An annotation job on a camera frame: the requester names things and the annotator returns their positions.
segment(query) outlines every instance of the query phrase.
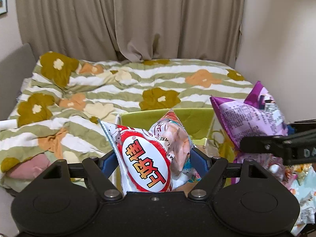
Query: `metal bolt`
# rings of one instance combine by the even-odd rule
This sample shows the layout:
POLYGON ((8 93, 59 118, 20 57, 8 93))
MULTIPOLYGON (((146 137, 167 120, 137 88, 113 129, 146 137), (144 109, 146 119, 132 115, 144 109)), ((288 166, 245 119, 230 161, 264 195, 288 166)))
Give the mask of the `metal bolt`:
POLYGON ((151 200, 152 200, 152 201, 158 201, 159 198, 158 198, 158 197, 151 197, 151 200))
POLYGON ((116 198, 119 197, 120 192, 115 189, 110 189, 104 192, 104 196, 107 198, 116 198))
POLYGON ((202 197, 206 196, 206 191, 201 190, 201 189, 195 189, 195 190, 191 191, 191 195, 193 197, 196 197, 196 198, 202 198, 202 197))

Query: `curtain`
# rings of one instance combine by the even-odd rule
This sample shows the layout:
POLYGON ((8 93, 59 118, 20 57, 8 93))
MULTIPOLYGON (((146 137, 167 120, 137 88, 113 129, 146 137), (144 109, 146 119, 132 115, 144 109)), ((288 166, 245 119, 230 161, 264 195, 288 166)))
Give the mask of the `curtain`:
POLYGON ((244 0, 16 0, 35 56, 198 58, 234 66, 244 0))

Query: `flower pattern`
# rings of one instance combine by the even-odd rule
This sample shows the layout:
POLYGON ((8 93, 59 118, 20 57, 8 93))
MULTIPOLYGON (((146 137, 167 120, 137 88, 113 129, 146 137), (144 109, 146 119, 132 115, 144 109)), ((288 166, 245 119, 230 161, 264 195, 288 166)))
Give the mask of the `flower pattern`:
POLYGON ((170 60, 169 59, 159 59, 159 60, 145 60, 143 61, 144 65, 152 66, 155 64, 162 64, 162 65, 167 65, 169 64, 170 60))
POLYGON ((90 63, 86 62, 83 64, 82 68, 80 69, 79 74, 89 73, 89 74, 97 75, 103 72, 104 72, 103 67, 100 64, 93 66, 90 63))
POLYGON ((217 148, 219 156, 226 158, 228 162, 234 161, 236 154, 234 153, 233 142, 230 140, 215 115, 211 122, 208 139, 211 145, 217 148))
POLYGON ((90 120, 92 123, 95 123, 96 125, 99 123, 98 118, 95 117, 95 116, 92 116, 91 118, 89 118, 89 120, 90 120))
POLYGON ((61 99, 59 102, 59 106, 65 108, 74 108, 76 110, 82 111, 86 106, 86 102, 84 101, 86 96, 83 93, 76 93, 70 99, 61 99))
POLYGON ((102 104, 100 102, 87 104, 83 110, 88 117, 96 117, 108 123, 115 122, 116 116, 112 114, 113 111, 115 109, 112 103, 102 104))
POLYGON ((206 69, 200 69, 193 75, 186 77, 185 82, 193 86, 209 88, 211 84, 220 84, 222 80, 214 78, 213 74, 206 69))
POLYGON ((299 195, 300 193, 298 192, 298 188, 291 188, 290 189, 290 192, 293 194, 293 195, 299 195))
POLYGON ((54 81, 60 88, 66 87, 71 72, 74 72, 79 61, 56 52, 47 52, 40 57, 41 73, 44 77, 54 81))
POLYGON ((105 71, 101 74, 97 74, 97 77, 103 78, 105 84, 113 84, 116 81, 122 81, 122 80, 131 80, 132 75, 128 72, 128 68, 121 67, 118 70, 110 70, 105 71))
POLYGON ((227 76, 229 78, 231 78, 232 80, 235 80, 235 81, 244 81, 244 77, 238 73, 236 70, 233 70, 233 69, 227 69, 228 71, 228 74, 227 76))
POLYGON ((63 157, 67 160, 67 164, 80 163, 80 160, 72 151, 64 151, 63 157))
POLYGON ((156 87, 143 92, 143 101, 139 106, 142 111, 172 108, 180 103, 178 95, 174 90, 164 91, 156 87))
POLYGON ((1 162, 1 166, 0 166, 1 172, 6 172, 19 163, 20 161, 17 158, 5 158, 1 162))
POLYGON ((23 101, 18 105, 17 112, 20 115, 18 127, 50 119, 53 114, 47 107, 54 105, 54 103, 54 97, 51 95, 32 94, 27 101, 23 101))
POLYGON ((63 150, 61 140, 66 136, 68 131, 65 128, 61 128, 56 134, 49 135, 47 137, 39 137, 39 147, 43 150, 51 151, 55 154, 57 159, 63 159, 63 150))

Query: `bed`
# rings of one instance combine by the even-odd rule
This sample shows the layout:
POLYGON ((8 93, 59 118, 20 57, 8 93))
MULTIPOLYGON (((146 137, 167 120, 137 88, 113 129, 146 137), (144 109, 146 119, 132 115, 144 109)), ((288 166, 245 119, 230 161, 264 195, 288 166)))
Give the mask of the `bed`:
MULTIPOLYGON (((8 117, 17 120, 18 128, 0 132, 1 185, 20 192, 56 159, 78 163, 105 155, 111 146, 98 118, 116 122, 119 114, 127 112, 211 110, 211 95, 244 100, 252 86, 215 61, 89 62, 45 53, 8 117)), ((206 138, 218 149, 226 139, 214 122, 206 138)), ((83 184, 80 179, 73 181, 83 184)))

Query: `picture frame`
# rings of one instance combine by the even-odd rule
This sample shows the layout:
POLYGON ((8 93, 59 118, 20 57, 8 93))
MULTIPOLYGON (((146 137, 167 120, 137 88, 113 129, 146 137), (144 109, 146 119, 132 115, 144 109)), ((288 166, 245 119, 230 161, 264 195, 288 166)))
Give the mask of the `picture frame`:
POLYGON ((0 15, 8 11, 7 0, 0 0, 0 15))

